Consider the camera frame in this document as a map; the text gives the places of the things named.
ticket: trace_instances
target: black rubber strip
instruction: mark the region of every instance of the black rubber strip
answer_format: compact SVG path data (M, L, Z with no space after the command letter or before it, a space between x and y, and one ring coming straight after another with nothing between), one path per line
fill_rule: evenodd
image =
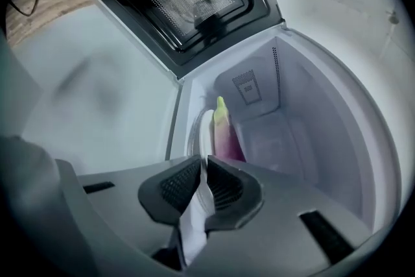
M353 247L318 211L303 213L300 215L300 219L309 229L331 264L336 264L353 252Z
M84 186L84 191L87 194L91 194L97 191L103 191L111 187L115 187L115 185L110 181L105 181L105 182L99 182L98 184L86 185Z

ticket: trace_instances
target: white wall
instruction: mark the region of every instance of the white wall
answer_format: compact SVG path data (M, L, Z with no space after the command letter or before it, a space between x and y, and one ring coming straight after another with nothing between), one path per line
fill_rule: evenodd
M377 103L396 145L404 204L415 175L415 33L400 0L277 1L288 27L331 51Z

